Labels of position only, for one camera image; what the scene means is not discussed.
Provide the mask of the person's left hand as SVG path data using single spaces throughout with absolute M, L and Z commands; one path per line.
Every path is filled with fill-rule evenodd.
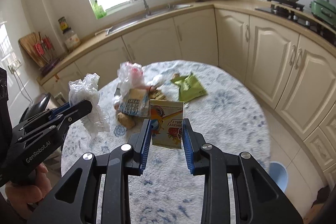
M 32 211 L 29 209 L 29 203 L 37 203 L 45 198 L 52 189 L 51 182 L 47 177 L 47 167 L 41 163 L 37 167 L 35 184 L 16 185 L 8 182 L 5 186 L 5 192 L 14 210 L 25 220 L 29 219 Z

